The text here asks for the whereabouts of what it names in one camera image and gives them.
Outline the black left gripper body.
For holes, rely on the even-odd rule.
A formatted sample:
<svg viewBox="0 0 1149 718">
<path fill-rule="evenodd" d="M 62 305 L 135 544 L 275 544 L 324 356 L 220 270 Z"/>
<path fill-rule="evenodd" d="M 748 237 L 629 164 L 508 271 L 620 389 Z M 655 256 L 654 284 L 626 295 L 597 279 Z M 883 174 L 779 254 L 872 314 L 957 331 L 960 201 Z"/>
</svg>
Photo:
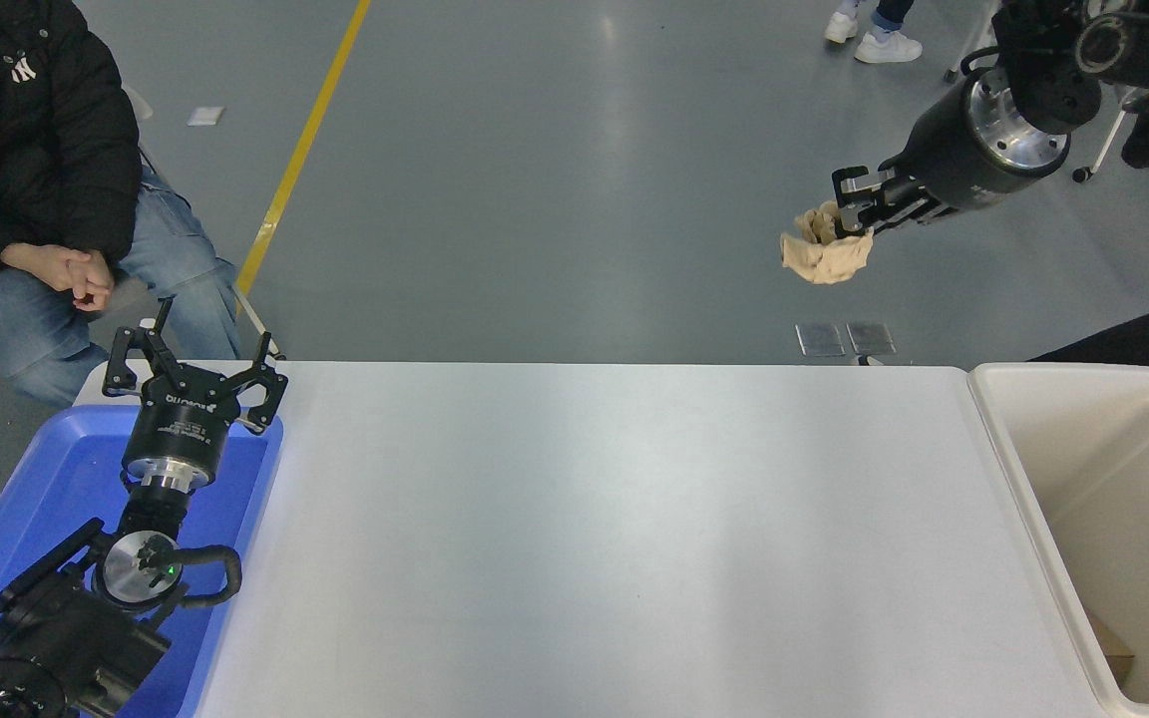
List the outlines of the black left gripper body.
<svg viewBox="0 0 1149 718">
<path fill-rule="evenodd" d="M 132 429 L 124 468 L 141 470 L 152 461 L 173 460 L 214 470 L 237 417 L 236 395 L 224 388 L 219 373 L 183 365 L 184 386 L 168 375 L 156 375 L 141 389 L 141 412 Z"/>
</svg>

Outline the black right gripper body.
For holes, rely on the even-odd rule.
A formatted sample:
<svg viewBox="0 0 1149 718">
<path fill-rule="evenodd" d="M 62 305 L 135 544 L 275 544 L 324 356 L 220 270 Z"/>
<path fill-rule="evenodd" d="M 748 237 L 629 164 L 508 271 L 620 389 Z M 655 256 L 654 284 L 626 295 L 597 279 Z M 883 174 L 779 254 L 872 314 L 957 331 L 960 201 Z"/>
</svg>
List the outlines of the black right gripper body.
<svg viewBox="0 0 1149 718">
<path fill-rule="evenodd" d="M 913 123 L 903 150 L 880 170 L 912 178 L 957 210 L 998 203 L 1066 161 L 1066 136 L 1021 117 L 1007 78 L 966 78 Z"/>
</svg>

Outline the person's left hand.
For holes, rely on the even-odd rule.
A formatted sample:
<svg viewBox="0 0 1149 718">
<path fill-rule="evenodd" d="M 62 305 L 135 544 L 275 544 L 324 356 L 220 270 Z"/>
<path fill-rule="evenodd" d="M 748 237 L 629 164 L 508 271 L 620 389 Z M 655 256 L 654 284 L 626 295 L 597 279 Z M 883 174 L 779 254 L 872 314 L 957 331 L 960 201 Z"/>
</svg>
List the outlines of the person's left hand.
<svg viewBox="0 0 1149 718">
<path fill-rule="evenodd" d="M 67 258 L 74 309 L 79 312 L 105 312 L 111 300 L 116 281 L 100 250 L 78 250 Z"/>
</svg>

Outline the person's right hand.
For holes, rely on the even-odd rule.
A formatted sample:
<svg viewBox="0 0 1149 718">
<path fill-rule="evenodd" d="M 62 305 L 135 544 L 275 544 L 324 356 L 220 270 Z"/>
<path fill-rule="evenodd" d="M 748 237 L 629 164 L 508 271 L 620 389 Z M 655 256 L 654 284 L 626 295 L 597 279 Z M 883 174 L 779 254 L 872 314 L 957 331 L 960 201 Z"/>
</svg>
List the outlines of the person's right hand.
<svg viewBox="0 0 1149 718">
<path fill-rule="evenodd" d="M 80 271 L 74 265 L 80 265 L 87 260 L 82 250 L 51 244 L 13 242 L 0 250 L 0 262 L 3 265 L 32 275 L 51 289 L 70 291 L 76 299 L 86 296 L 87 292 L 86 280 L 83 280 Z"/>
</svg>

